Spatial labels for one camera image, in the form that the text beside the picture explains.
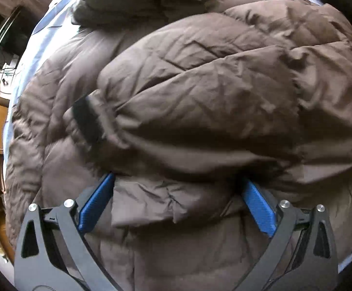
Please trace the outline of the brown puffer jacket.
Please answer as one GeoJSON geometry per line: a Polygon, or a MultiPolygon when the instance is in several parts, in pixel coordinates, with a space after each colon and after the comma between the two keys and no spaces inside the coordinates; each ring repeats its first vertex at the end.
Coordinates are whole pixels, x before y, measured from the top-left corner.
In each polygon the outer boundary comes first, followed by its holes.
{"type": "Polygon", "coordinates": [[[323,204],[352,286],[352,25],[308,0],[78,0],[11,113],[6,231],[115,174],[89,245],[123,290],[231,290],[248,181],[323,204]]]}

